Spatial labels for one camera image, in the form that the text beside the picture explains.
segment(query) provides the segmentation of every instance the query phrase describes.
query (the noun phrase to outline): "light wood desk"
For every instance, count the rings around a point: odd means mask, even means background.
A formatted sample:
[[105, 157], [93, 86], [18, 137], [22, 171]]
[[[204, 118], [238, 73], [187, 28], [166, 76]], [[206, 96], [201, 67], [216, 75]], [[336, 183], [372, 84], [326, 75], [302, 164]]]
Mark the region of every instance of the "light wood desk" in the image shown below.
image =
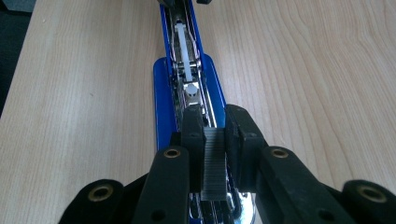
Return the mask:
[[[100, 178], [154, 155], [154, 0], [37, 0], [0, 120], [0, 223], [54, 223]], [[228, 103], [322, 182], [396, 192], [396, 2], [214, 0], [196, 7]]]

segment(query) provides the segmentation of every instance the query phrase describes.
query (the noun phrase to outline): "dark floor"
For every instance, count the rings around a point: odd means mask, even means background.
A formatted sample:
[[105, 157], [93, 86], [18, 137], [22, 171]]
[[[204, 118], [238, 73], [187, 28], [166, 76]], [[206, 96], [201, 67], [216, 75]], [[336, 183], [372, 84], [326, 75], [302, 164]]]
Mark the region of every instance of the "dark floor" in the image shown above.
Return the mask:
[[0, 118], [35, 0], [0, 0]]
[[35, 0], [3, 0], [8, 10], [33, 12]]

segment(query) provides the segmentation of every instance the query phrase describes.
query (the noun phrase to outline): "screw hole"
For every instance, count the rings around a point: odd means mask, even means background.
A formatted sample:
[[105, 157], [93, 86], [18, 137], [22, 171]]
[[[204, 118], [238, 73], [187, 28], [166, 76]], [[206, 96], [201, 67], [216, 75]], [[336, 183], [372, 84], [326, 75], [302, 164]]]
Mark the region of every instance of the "screw hole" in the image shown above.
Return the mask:
[[162, 221], [166, 218], [166, 213], [163, 210], [156, 210], [153, 213], [151, 213], [151, 219], [153, 221]]
[[278, 148], [273, 149], [271, 151], [271, 153], [273, 156], [281, 158], [281, 159], [287, 158], [289, 156], [288, 152], [286, 152], [285, 150], [282, 150], [282, 149], [278, 149]]
[[179, 151], [179, 150], [176, 150], [176, 149], [168, 149], [168, 150], [166, 150], [166, 151], [163, 153], [163, 155], [164, 155], [166, 158], [176, 158], [176, 157], [180, 156], [180, 151]]
[[326, 209], [323, 209], [323, 208], [319, 209], [318, 215], [323, 220], [334, 221], [334, 215]]
[[113, 187], [109, 184], [96, 186], [88, 194], [91, 202], [98, 203], [108, 199], [113, 194]]
[[374, 203], [385, 203], [387, 201], [387, 196], [385, 196], [385, 194], [369, 186], [359, 186], [358, 193], [365, 199]]

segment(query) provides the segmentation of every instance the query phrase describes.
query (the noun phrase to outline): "wooden table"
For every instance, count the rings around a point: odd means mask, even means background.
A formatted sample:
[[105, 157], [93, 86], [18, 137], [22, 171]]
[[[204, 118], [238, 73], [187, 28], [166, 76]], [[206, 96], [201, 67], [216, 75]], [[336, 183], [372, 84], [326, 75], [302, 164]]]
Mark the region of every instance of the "wooden table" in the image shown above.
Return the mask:
[[[0, 120], [0, 222], [54, 223], [155, 151], [154, 0], [37, 0]], [[215, 0], [196, 7], [228, 103], [322, 182], [396, 192], [396, 2]]]

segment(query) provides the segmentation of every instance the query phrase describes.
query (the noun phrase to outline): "long-arm stapler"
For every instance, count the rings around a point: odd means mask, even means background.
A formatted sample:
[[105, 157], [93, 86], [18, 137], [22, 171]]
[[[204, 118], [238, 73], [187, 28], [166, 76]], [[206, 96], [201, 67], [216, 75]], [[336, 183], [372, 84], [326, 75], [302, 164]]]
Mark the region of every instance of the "long-arm stapler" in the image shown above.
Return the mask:
[[396, 196], [387, 189], [353, 180], [340, 192], [292, 151], [269, 147], [246, 109], [226, 105], [191, 0], [159, 2], [166, 57], [153, 69], [158, 152], [151, 169], [125, 187], [91, 183], [61, 223], [250, 224], [255, 203], [264, 223], [396, 223]]

